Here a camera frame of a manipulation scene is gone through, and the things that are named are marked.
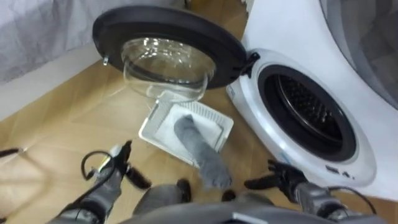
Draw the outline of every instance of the door glass window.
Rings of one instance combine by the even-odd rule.
[[[138,93],[162,101],[199,100],[216,71],[202,51],[174,40],[140,38],[123,46],[124,79]]]
[[[398,109],[398,0],[321,0],[321,5],[348,62]]]

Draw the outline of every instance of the white filter tray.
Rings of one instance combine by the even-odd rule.
[[[199,102],[168,103],[156,101],[139,131],[139,137],[171,155],[198,167],[191,154],[174,133],[175,122],[192,115],[199,132],[207,143],[220,152],[232,130],[234,121],[220,112]]]

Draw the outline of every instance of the black door rim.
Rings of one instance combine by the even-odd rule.
[[[222,27],[191,12],[159,6],[124,6],[100,15],[93,25],[93,40],[102,57],[123,72],[123,45],[144,37],[174,40],[209,56],[216,71],[207,89],[234,82],[245,66],[242,43]]]
[[[330,110],[341,133],[341,142],[327,141],[303,125],[283,100],[277,79],[289,77],[312,92]],[[283,65],[264,68],[258,78],[259,94],[272,118],[286,134],[305,150],[327,161],[343,162],[356,152],[356,138],[353,128],[338,103],[317,83],[303,73]]]

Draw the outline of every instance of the white wall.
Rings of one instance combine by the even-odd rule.
[[[251,8],[253,7],[254,0],[241,0],[242,2],[246,3],[246,10],[248,13],[250,13]]]
[[[0,121],[53,90],[101,59],[94,44],[71,50],[63,57],[45,64],[0,86]]]

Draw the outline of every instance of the white washing machine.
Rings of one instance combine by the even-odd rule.
[[[256,0],[260,59],[228,88],[280,161],[322,185],[398,200],[398,1]]]
[[[139,93],[227,86],[280,160],[321,185],[398,200],[398,0],[255,0],[243,41],[187,11],[126,6],[93,39]]]

